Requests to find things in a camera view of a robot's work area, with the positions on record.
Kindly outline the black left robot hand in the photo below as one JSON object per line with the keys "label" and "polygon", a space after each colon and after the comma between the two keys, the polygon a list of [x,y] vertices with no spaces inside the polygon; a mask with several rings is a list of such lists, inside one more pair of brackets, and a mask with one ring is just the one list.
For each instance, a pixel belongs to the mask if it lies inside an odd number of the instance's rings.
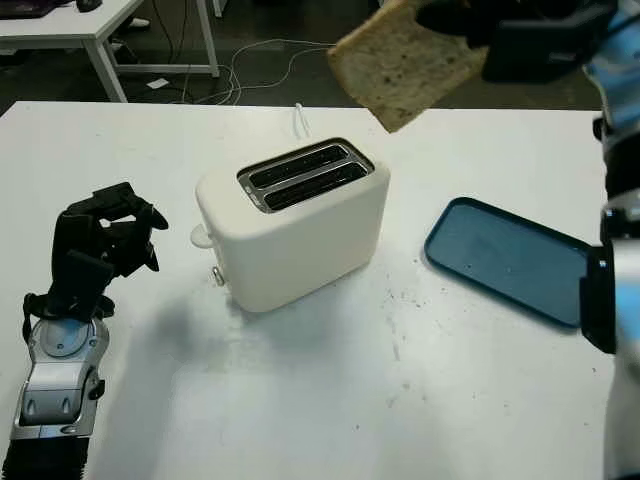
{"label": "black left robot hand", "polygon": [[56,221],[49,294],[68,308],[100,295],[110,281],[140,267],[159,270],[151,234],[168,221],[128,182],[69,205]]}

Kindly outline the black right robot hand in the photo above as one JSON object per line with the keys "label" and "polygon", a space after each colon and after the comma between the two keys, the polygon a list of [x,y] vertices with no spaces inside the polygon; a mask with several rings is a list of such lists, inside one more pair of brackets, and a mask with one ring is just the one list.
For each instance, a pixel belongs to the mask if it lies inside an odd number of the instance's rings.
{"label": "black right robot hand", "polygon": [[418,8],[416,21],[477,48],[511,33],[562,41],[591,36],[617,10],[616,1],[431,1]]}

